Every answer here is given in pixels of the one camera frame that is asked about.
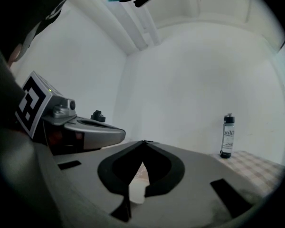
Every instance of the bottle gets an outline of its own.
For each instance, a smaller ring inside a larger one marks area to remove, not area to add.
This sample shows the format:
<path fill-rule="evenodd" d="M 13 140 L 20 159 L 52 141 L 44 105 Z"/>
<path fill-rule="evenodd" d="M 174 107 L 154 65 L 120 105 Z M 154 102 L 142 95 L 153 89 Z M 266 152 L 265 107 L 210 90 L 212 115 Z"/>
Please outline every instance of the bottle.
<path fill-rule="evenodd" d="M 224 117 L 223 141 L 220 156 L 225 159 L 230 158 L 232 153 L 234 141 L 234 122 L 235 118 L 232 116 L 232 113 L 229 113 Z"/>

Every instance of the bottle label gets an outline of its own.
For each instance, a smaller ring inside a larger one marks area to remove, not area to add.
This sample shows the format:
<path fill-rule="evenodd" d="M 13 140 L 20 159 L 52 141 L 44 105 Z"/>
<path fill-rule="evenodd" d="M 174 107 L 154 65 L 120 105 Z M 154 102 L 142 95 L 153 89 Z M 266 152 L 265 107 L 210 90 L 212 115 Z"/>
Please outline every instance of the bottle label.
<path fill-rule="evenodd" d="M 231 153 L 234 141 L 234 126 L 225 126 L 222 152 Z"/>

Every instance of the checkered tablecloth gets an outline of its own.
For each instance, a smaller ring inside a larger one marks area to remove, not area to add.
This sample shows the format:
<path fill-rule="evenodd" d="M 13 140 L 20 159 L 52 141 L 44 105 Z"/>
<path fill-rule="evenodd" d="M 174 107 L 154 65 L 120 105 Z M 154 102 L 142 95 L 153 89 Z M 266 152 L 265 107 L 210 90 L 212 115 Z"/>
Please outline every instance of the checkered tablecloth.
<path fill-rule="evenodd" d="M 285 175 L 285 166 L 246 151 L 233 152 L 229 159 L 223 159 L 218 154 L 212 156 L 255 184 L 263 196 L 273 192 Z"/>

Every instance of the black slot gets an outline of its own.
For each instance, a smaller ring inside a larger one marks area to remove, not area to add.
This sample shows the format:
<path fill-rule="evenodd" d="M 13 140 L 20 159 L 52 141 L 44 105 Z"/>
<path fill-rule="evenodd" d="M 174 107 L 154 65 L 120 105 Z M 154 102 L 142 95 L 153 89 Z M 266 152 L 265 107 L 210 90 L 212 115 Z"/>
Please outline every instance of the black slot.
<path fill-rule="evenodd" d="M 58 167 L 61 170 L 65 170 L 65 169 L 69 169 L 75 166 L 81 165 L 81 163 L 79 161 L 71 161 L 71 162 L 67 162 L 67 163 L 62 163 L 62 164 L 58 164 Z"/>
<path fill-rule="evenodd" d="M 238 217 L 252 207 L 224 179 L 213 181 L 210 185 L 225 204 L 232 218 Z"/>

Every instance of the black knob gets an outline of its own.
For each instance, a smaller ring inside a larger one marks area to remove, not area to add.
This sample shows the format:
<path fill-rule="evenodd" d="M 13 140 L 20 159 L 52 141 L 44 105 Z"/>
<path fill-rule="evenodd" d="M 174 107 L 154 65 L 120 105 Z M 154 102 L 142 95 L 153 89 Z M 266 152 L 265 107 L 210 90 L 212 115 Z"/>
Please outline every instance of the black knob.
<path fill-rule="evenodd" d="M 91 120 L 105 123 L 105 117 L 101 114 L 101 111 L 95 111 L 93 115 L 91 115 Z"/>
<path fill-rule="evenodd" d="M 136 1 L 134 1 L 134 4 L 136 7 L 140 8 L 142 5 L 144 5 L 148 1 L 150 1 L 150 0 L 136 0 Z"/>
<path fill-rule="evenodd" d="M 71 108 L 71 110 L 75 110 L 75 108 L 76 108 L 75 101 L 71 101 L 70 108 Z"/>

